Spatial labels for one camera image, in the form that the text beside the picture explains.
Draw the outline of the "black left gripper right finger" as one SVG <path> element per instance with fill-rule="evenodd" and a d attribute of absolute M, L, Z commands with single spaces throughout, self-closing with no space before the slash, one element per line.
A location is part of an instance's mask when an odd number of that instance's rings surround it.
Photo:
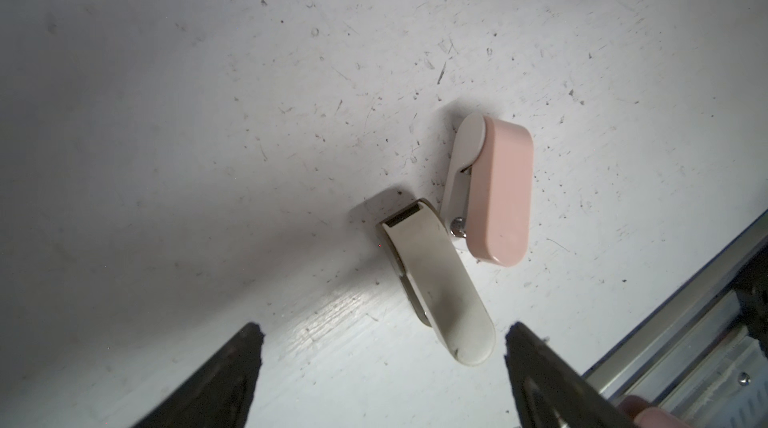
<path fill-rule="evenodd" d="M 525 324 L 506 335 L 505 362 L 523 427 L 632 427 Z"/>

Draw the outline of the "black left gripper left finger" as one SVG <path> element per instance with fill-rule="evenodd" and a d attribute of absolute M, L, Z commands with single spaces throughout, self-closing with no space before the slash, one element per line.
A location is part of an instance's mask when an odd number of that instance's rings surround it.
<path fill-rule="evenodd" d="M 244 325 L 138 427 L 228 427 L 246 425 L 254 399 L 264 334 Z"/>

